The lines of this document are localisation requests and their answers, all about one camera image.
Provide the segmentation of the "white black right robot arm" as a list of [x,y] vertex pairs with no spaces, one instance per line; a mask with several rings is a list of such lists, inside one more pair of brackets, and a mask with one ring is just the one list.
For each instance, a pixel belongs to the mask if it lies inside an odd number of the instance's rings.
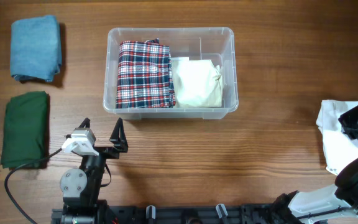
[[282,194],[271,205],[270,223],[324,223],[358,218],[358,101],[323,100],[316,120],[323,137],[332,185],[311,192]]

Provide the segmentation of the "white cloth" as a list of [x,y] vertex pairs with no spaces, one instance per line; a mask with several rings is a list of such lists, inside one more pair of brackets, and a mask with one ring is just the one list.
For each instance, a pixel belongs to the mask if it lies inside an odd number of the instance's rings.
[[323,100],[316,120],[322,134],[326,170],[338,175],[358,158],[358,140],[351,140],[342,132],[340,115],[358,106],[358,101]]

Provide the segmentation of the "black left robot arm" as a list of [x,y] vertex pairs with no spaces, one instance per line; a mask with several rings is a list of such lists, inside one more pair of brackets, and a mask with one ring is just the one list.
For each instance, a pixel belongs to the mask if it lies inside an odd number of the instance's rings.
[[62,150],[65,153],[79,155],[81,164],[77,169],[66,171],[60,179],[63,210],[53,211],[52,223],[119,223],[117,215],[109,208],[107,201],[98,197],[100,189],[107,186],[102,183],[104,173],[109,172],[106,161],[119,159],[121,153],[128,151],[121,118],[117,120],[109,141],[112,146],[94,145],[96,137],[90,129],[89,118],[66,136]]

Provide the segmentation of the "cream cloth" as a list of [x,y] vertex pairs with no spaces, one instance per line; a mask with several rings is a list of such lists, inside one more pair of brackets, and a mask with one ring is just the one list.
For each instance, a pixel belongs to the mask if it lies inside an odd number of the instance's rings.
[[212,60],[172,59],[177,108],[220,108],[223,103],[221,67]]

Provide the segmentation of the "plaid cloth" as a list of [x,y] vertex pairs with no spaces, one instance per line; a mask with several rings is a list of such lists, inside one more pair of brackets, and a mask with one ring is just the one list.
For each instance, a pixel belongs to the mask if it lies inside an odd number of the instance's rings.
[[158,39],[121,42],[116,108],[173,108],[175,105],[170,47]]

